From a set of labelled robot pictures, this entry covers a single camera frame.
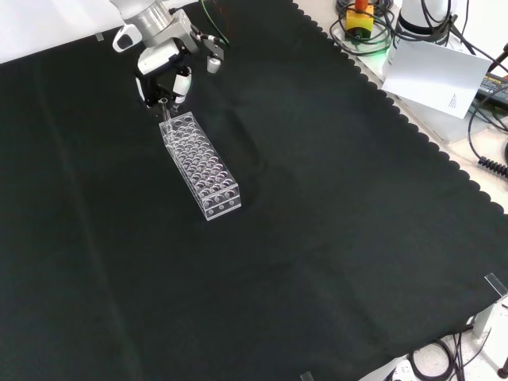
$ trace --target test tube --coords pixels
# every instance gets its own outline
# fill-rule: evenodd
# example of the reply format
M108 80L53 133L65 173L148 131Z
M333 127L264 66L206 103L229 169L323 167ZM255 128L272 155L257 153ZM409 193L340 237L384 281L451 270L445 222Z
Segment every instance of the test tube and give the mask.
M167 109L167 98L162 98L159 100L160 110L162 111L162 116L164 118L164 124L169 125L171 121L171 116L169 115L169 110Z

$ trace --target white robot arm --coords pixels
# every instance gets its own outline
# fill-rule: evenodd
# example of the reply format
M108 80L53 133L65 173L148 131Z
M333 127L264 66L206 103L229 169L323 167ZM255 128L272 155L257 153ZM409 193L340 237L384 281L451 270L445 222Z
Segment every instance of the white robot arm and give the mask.
M175 10L175 0L110 1L125 22L114 38L114 49L123 52L140 42L146 46L137 65L141 98L148 108L156 106L162 98L170 98L171 109L176 113L192 82L191 69L183 65L183 58L198 52L198 44L202 43L209 51L208 72L216 73L224 59L224 51L218 46L220 40L201 33L183 10ZM156 83L156 77L170 69L177 71L172 92Z

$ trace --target paper sheet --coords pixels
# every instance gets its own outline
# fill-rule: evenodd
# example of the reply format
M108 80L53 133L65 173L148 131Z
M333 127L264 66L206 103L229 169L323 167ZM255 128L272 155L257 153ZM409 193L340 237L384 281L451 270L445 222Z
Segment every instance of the paper sheet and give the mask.
M490 64L443 46L401 40L383 90L463 118Z

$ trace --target cable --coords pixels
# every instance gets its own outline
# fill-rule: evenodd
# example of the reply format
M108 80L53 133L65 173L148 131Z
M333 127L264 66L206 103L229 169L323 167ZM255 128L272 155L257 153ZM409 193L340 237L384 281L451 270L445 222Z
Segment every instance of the cable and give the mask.
M471 107L469 108L468 112L469 112L470 114L472 114L472 113L473 113L473 112L471 111ZM485 114L482 112L482 110L478 110L478 114L480 114L480 115L481 115L481 117L479 117L478 115L476 115L476 117L477 117L480 121L484 121L485 123L488 123L488 124L490 124L490 125L493 125L495 128L497 128L497 129L501 129L501 130L502 130L502 127L501 127L501 126L499 126L499 125L496 125L492 119L490 119L487 115L485 115Z
M378 16L376 16L376 14L383 14L383 12L385 10L385 8L382 8L382 6L380 5L381 3L382 4L386 3L387 6L389 6L389 8L391 8L393 6L393 0L379 0L379 4L374 5L374 14L372 14L369 12L357 10L354 7L354 4L349 4L348 0L337 0L336 8L337 8L337 12L338 12L338 19L330 26L330 30L329 30L330 36L332 37L333 42L335 42L338 46L340 46L342 48L342 50L351 54L352 56L372 56L374 54L385 52L386 50L388 50L390 48L390 43L391 43L391 34L390 34L389 29L386 26L381 30L381 32L379 32L378 34L376 34L373 37L361 38L361 37L351 34L348 30L346 30L346 28L342 22L344 20L344 18L346 17L348 10L355 10L355 11L358 11L357 13L364 13L364 14L367 14L368 16L374 18L375 25L383 25L384 21L382 19L380 19ZM339 24L339 26L344 31L344 35L352 39L353 44L357 43L357 44L366 44L366 45L377 45L377 44L382 44L383 42L385 42L385 46L383 46L380 49L373 49L369 52L355 52L355 51L351 50L351 48L348 45L346 45L343 41L339 40L333 33L333 27L337 24ZM377 41L375 40L378 37L381 37L385 33L386 33L386 36L382 40L377 40Z
M225 38L224 34L221 32L221 30L215 25L215 22L213 20L213 18L210 16L210 14L208 13L208 9L206 8L206 5L205 5L205 0L201 0L201 6L203 8L203 11L205 12L205 15L206 15L206 18L208 19L208 22L210 23L210 25L212 25L212 28L215 29L215 31L219 34L219 36L221 36L221 39L224 41L224 44L229 47L229 40L227 38Z
M502 49L501 55L496 59L496 61L489 67L489 71L492 72L497 66L498 62L504 61L506 58L508 58L508 44L505 45L505 47Z
M220 38L212 36L211 34L203 33L201 30L196 28L194 25L190 25L192 28L191 36L196 40L211 40L215 44L224 44L224 41Z
M455 371L453 372L452 375L450 375L450 377L447 379L447 381L452 379L452 377L454 375L457 376L457 381L465 381L465 375L460 370L461 366L462 366L462 363L461 363L462 356L461 355L462 355L462 333L463 332L464 331L459 333L459 340L458 341L455 338L455 335L453 335L453 343L455 344L455 356L453 357L453 368L455 369Z
M387 375L387 377L384 379L384 381L392 381L392 379L394 379L394 373L395 373L395 370L394 369L393 371L391 371L391 373L389 375Z
M462 28L463 35L464 35L464 32L466 31L466 26L468 26L468 20L469 20L469 0L466 5L466 21L464 22L464 27Z
M463 368L467 367L483 351L483 347L487 343L487 340L489 340L489 336L491 335L491 332L492 332L492 329L489 329L489 333L485 337L485 340L483 341L482 346L479 348L479 351L466 364L464 364Z
M492 58L488 54L486 54L482 49L477 48L475 45L473 45L471 42L466 40L464 36L459 32L459 30L456 27L452 27L452 33L455 34L459 39L462 41L466 47L469 45L471 48L475 49L477 52L482 53L485 57L487 57L489 60L491 60L493 63L497 64L501 69L503 69L506 73L508 73L508 69L503 66L500 62L498 62L496 59Z
M498 116L498 113L495 110L495 106L492 106L492 116L502 126L501 130L508 133L508 127L506 127L506 125L502 122L501 118Z
M473 119L475 118L475 115L478 113L479 108L482 107L494 95L496 95L497 93L500 93L501 91L504 91L504 90L508 90L508 85L497 89L493 93L490 93L478 105L474 106L474 110L471 114L471 119L469 120L469 125L468 125L468 142L469 142L469 147L471 147L471 150L473 151L475 156L478 157L478 159L479 159L478 164L484 166L485 168L489 169L490 171L496 172L496 173L508 178L508 167L506 165L496 163L493 160L489 160L485 156L480 156L479 153L475 150L475 147L474 147L472 139L471 139L471 127L473 124Z
M508 133L508 129L506 129L506 127L503 125L497 125L492 119L490 119L487 115L485 115L482 110L478 110L478 114L480 114L482 116L482 118L484 119L483 121L485 121L486 123L489 123L490 125L492 125L493 127L495 127L498 131L502 132L502 133Z
M485 347L485 344L487 343L487 340L489 339L489 336L491 335L491 332L492 332L492 329L489 329L489 333L487 334L487 336L485 337L485 340L483 341L482 343L482 346L479 348L479 351L466 363L464 364L461 368L460 368L460 371L462 372L462 374L464 374L464 369L476 358L478 357L478 355L483 351L483 347ZM450 378L447 380L451 380L453 378L454 375L457 375L457 378L458 378L458 375L459 373L455 372L453 373Z
M345 36L350 37L353 40L353 44L356 42L357 44L382 44L385 41L391 40L393 37L398 37L402 40L407 41L427 41L427 42L435 42L439 40L445 33L449 35L450 28L453 23L453 19L451 18L451 7L452 7L452 0L448 0L448 8L446 16L442 21L436 21L436 19L429 13L429 10L427 8L427 5L425 4L425 0L421 0L421 6L423 9L423 14L425 15L425 19L429 23L429 26L432 30L432 34L429 36L422 36L417 34L408 33L406 31L402 31L399 28L394 29L392 26L392 23L395 19L394 13L390 10L391 6L393 5L392 1L387 0L378 0L376 4L374 4L375 10L374 14L366 12L364 10L357 10L354 4L349 4L347 0L337 0L336 2L336 8L337 12L339 13L339 17L337 21L335 21L329 29L329 34L332 37L333 41L340 46L344 51L347 53L353 55L353 56L371 56L380 52L385 52L390 47L390 44L385 44L383 48L375 49L370 52L355 52L351 50L351 48L346 45L343 41L340 41L335 34L333 33L333 28L339 24L342 30L344 31ZM348 10L353 10L356 13L366 14L369 17L372 17L374 19L374 23L376 25L381 25L383 29L380 33L376 34L374 37L369 38L360 38L357 36L352 35L350 32L346 30L343 24L343 19L346 17L346 14ZM433 20L435 22L440 22L438 26L433 26L430 20ZM382 36L386 33L386 37L382 40L374 41L376 38Z
M440 374L440 375L424 375L423 373L421 373L414 362L414 353L416 351L410 352L407 359L410 362L411 367L413 368L414 375L416 375L420 380L422 380L422 381L446 381L450 377L450 375L453 373L454 364L456 363L455 358L452 354L452 351L450 351L450 348L445 344L445 342L443 340L441 340L441 339L436 340L432 344L435 344L435 345L439 346L441 349L443 349L444 353L448 357L448 367L442 374Z
M464 358L462 357L462 333L459 335L459 372L457 373L457 379L465 380L466 375L464 373Z

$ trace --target black cloth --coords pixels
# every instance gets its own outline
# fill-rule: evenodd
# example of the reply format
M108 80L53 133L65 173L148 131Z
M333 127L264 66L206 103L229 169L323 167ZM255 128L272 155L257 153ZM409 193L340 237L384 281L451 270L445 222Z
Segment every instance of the black cloth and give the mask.
M217 2L233 48L193 59L188 107L244 205L211 222L138 104L141 47L0 67L2 381L354 381L508 281L501 208L308 17Z

